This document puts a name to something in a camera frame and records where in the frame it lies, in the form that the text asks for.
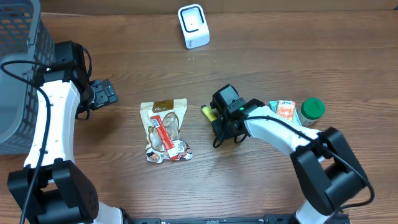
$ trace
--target small white box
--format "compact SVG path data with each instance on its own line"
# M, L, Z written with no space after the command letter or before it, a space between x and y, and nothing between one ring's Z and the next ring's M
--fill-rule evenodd
M178 10L181 30L188 49L206 45L210 41L205 13L198 4L184 6Z

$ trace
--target small jar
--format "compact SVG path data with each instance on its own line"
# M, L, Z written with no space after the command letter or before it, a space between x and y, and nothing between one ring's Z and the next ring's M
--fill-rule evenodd
M308 126L318 121L325 113L325 105L318 98L309 98L304 101L301 108L297 111L298 118L304 126Z

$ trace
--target brown label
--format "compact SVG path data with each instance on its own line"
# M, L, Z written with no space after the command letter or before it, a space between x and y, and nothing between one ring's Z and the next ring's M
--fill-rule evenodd
M164 100L164 101L154 102L154 107L152 108L152 111L154 113L158 113L162 111L172 110L173 108L174 108L174 100Z

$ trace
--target green jar lid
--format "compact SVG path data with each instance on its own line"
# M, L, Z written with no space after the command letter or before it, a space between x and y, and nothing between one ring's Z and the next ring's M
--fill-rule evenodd
M325 105L318 98L309 98L301 105L301 113L307 119L316 120L325 113Z

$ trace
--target white arm segment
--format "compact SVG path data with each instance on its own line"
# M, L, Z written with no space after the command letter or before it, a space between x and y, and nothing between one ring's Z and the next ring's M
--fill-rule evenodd
M73 156L73 132L76 110L80 103L80 94L73 82L62 82L62 80L44 83L42 89L52 104L50 131L46 146L48 153L44 155L42 166L53 164L56 158L75 162ZM39 150L42 147L47 119L44 97L39 91L37 96L39 98L39 111L35 135L24 164L24 167L30 164L31 168L35 168L39 160Z
M318 137L317 133L320 132L316 129L310 129L294 124L293 122L275 114L268 106L258 107L254 111L250 112L249 117L252 116L271 116L273 118L280 119L312 139L316 139ZM306 146L310 143L308 140L301 138L291 130L287 129L285 126L272 120L251 119L245 121L244 124L252 137L268 142L289 157L291 153L296 151L298 146ZM295 216L297 221L301 224L323 224L330 218L330 216L324 216L319 213L312 207L308 200L306 200L305 203L297 210Z

